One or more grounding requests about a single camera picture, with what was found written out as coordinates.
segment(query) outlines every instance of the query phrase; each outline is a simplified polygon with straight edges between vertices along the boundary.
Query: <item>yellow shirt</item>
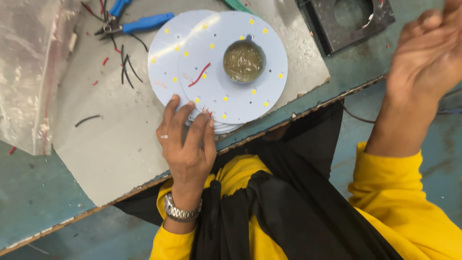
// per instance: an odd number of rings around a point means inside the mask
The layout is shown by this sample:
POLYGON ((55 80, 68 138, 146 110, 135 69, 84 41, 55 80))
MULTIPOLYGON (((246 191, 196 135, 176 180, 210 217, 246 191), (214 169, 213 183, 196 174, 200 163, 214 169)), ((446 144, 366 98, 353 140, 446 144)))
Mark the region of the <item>yellow shirt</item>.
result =
MULTIPOLYGON (((366 154, 365 144, 358 144, 354 181, 348 187, 353 194, 350 204, 405 260, 462 260, 462 231, 440 208, 428 202, 422 191, 421 154, 379 157, 366 154)), ((216 176, 211 174, 205 188, 212 180, 218 180, 221 196, 232 195, 246 188, 250 176, 259 170, 270 173, 258 156, 237 156, 216 176)), ((157 199, 157 208, 164 219, 164 197, 172 183, 169 180, 162 186, 157 199)), ((193 239, 194 231, 176 235, 161 226, 154 238, 150 260, 187 260, 193 239)), ((249 242, 252 259, 287 259, 281 247, 260 228, 255 216, 249 221, 249 242)))

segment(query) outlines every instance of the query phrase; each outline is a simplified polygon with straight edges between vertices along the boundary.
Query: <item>green tool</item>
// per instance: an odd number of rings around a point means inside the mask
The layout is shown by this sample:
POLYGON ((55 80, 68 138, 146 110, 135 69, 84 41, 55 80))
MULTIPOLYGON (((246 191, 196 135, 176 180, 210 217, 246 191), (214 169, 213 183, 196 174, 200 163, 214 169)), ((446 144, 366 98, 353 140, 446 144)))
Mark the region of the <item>green tool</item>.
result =
POLYGON ((223 2, 225 2, 225 4, 232 10, 248 12, 255 15, 251 10, 245 7, 243 3, 239 2, 239 0, 223 0, 223 2))

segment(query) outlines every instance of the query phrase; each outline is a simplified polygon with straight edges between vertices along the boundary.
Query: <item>metal watch strap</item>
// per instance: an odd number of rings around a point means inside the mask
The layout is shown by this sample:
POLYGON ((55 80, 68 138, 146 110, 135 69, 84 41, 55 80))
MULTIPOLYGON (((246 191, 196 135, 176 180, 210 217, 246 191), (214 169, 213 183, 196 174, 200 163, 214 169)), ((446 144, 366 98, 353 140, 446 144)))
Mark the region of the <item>metal watch strap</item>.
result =
POLYGON ((199 216, 201 208, 202 208, 202 199, 199 202, 199 205, 197 206, 195 210, 185 211, 185 210, 181 210, 175 207, 171 192, 168 192, 165 195, 165 200, 164 200, 165 213, 167 214, 168 218, 176 222, 191 222, 195 220, 199 216))

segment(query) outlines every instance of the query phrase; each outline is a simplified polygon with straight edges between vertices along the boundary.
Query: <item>hand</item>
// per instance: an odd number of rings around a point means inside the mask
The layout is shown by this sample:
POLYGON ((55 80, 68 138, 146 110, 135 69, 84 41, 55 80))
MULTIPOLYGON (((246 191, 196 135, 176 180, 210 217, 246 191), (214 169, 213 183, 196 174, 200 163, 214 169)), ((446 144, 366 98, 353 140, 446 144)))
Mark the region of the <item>hand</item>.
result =
POLYGON ((462 79, 462 0, 446 0, 404 26, 382 108, 365 151, 404 157, 420 150, 438 101, 462 79))
POLYGON ((190 101, 175 113, 179 103, 180 97, 173 95, 165 107, 163 121, 156 130, 157 139, 162 145, 162 155, 173 178, 172 196, 175 204, 178 200, 176 195, 185 194, 185 197, 190 197, 199 194, 200 197, 217 154, 213 119, 209 119, 207 111, 196 117, 183 142, 184 124, 195 105, 190 101))

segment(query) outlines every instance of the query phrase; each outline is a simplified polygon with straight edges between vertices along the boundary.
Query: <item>yellow sleeve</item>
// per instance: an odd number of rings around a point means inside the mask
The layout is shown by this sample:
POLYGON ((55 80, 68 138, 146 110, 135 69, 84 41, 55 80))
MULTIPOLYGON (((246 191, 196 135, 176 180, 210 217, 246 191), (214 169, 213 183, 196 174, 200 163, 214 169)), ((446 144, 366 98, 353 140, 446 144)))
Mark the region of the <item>yellow sleeve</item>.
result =
POLYGON ((154 237, 149 260, 188 260, 194 233, 195 230, 185 235, 173 234, 162 224, 154 237))
POLYGON ((422 191, 420 152, 405 158, 380 157, 366 154, 365 146, 358 144, 353 183, 348 187, 353 194, 350 204, 405 237, 430 259, 462 259, 462 231, 422 191))

